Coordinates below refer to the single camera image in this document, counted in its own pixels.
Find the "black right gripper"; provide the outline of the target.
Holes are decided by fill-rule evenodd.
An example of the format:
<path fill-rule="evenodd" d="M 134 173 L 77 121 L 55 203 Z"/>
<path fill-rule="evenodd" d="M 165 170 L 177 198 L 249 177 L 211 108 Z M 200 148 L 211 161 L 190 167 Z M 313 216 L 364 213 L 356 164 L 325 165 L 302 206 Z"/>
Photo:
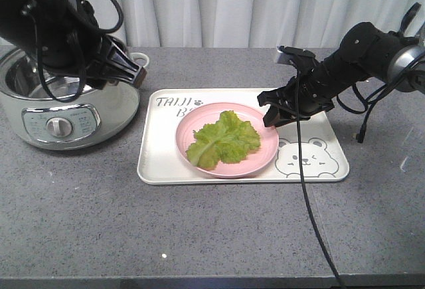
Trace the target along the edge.
<path fill-rule="evenodd" d="M 323 69 L 310 69 L 290 79 L 286 86 L 259 93 L 260 106 L 270 105 L 263 117 L 266 127 L 281 127 L 299 119 L 308 120 L 312 115 L 334 107 L 335 81 Z"/>

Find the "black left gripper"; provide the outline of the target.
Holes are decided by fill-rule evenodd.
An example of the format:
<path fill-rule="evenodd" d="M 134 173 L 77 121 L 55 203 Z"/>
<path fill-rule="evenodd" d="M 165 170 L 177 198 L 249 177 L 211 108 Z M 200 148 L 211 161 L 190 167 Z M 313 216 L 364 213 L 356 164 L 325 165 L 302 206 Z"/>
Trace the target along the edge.
<path fill-rule="evenodd" d="M 140 87 L 146 77 L 120 41 L 86 26 L 41 27 L 39 63 L 53 76 L 79 78 L 99 89 L 106 81 Z"/>

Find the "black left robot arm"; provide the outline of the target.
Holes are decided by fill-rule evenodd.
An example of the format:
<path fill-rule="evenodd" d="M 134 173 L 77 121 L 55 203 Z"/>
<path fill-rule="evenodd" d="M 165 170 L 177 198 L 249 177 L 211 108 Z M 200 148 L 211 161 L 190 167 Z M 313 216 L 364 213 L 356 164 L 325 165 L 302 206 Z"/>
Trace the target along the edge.
<path fill-rule="evenodd" d="M 116 0 L 110 0 L 117 23 L 99 27 L 87 0 L 1 0 L 1 38 L 12 43 L 57 76 L 140 87 L 146 70 L 134 62 L 112 36 L 124 21 Z"/>

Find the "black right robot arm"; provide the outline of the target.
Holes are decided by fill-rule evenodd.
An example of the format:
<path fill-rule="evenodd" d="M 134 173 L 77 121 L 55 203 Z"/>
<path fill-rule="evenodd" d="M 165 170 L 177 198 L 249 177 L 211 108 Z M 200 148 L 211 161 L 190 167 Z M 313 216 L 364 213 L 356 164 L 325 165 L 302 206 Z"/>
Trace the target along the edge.
<path fill-rule="evenodd" d="M 308 50 L 285 46 L 278 47 L 277 61 L 294 66 L 297 76 L 258 95 L 260 106 L 269 105 L 263 118 L 266 127 L 327 112 L 334 107 L 334 97 L 370 77 L 401 92 L 424 91 L 424 47 L 418 39 L 384 33 L 370 22 L 350 29 L 339 48 L 322 62 Z"/>

